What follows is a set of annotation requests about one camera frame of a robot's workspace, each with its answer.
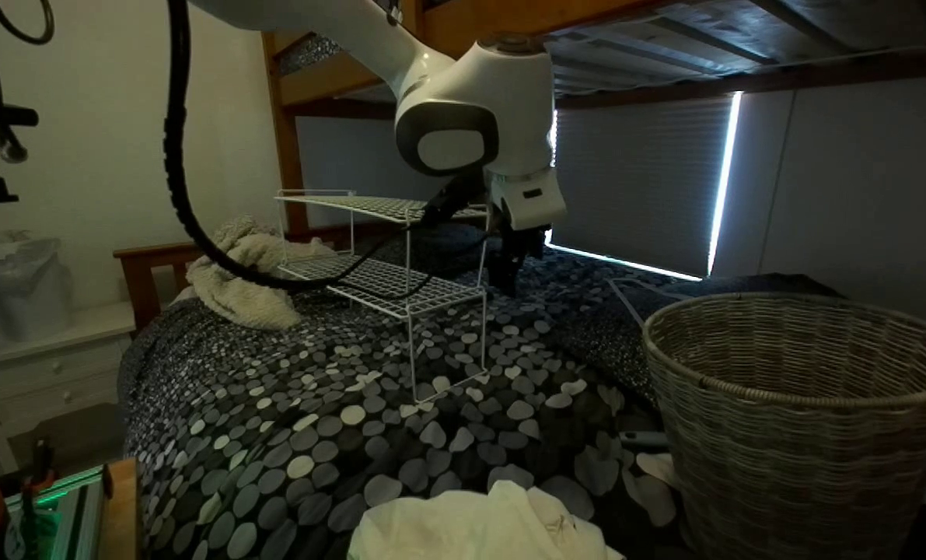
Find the window blind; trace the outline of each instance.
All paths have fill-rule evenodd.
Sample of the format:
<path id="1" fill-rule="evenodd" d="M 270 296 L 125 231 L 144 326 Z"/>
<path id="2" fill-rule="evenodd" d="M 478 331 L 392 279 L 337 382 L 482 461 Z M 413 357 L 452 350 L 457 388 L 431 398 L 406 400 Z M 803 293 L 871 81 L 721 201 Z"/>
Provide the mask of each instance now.
<path id="1" fill-rule="evenodd" d="M 732 100 L 559 110 L 557 245 L 694 276 L 708 245 Z"/>

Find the drawer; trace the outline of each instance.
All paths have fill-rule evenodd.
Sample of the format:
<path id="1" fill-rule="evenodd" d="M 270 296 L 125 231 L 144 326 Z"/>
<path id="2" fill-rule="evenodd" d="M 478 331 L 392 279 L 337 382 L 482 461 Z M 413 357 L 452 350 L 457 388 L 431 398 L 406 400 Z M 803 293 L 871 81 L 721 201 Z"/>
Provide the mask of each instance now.
<path id="1" fill-rule="evenodd" d="M 28 432 L 48 418 L 101 403 L 117 403 L 117 369 L 3 398 L 0 400 L 0 425 L 8 436 L 14 436 Z"/>
<path id="2" fill-rule="evenodd" d="M 0 364 L 0 398 L 108 372 L 120 364 L 121 341 L 115 338 L 11 359 Z"/>

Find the beige towel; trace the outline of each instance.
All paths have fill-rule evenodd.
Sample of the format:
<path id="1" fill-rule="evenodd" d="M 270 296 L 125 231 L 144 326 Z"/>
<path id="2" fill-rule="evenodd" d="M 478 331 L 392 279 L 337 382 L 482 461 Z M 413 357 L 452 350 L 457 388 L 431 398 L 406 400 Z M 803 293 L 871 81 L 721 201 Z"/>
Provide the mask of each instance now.
<path id="1" fill-rule="evenodd" d="M 211 240 L 242 266 L 274 275 L 278 275 L 278 265 L 285 258 L 334 254 L 318 238 L 310 243 L 286 242 L 271 228 L 259 226 L 248 215 L 225 222 Z M 239 279 L 206 256 L 190 265 L 186 280 L 207 308 L 233 323 L 252 329 L 279 330 L 299 322 L 299 315 L 285 291 Z"/>

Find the upper bunk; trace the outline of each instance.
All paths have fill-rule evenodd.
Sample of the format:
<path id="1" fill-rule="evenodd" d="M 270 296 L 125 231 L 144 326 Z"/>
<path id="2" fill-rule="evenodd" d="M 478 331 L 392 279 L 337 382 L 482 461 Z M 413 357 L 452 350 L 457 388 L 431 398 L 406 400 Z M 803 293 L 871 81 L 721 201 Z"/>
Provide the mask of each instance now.
<path id="1" fill-rule="evenodd" d="M 926 0 L 401 0 L 399 8 L 407 29 L 454 58 L 495 31 L 540 37 L 559 107 L 926 75 Z M 328 39 L 295 30 L 267 35 L 264 46 L 285 113 L 392 117 L 390 89 Z"/>

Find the white nightstand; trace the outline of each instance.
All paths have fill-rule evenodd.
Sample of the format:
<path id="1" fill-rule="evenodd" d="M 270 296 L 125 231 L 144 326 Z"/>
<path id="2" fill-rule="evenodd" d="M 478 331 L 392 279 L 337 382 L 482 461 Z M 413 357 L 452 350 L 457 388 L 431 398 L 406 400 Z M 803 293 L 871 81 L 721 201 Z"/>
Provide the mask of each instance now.
<path id="1" fill-rule="evenodd" d="M 7 437 L 94 404 L 117 403 L 117 370 L 130 344 L 128 302 L 76 311 L 54 336 L 0 344 L 0 465 L 17 471 Z"/>

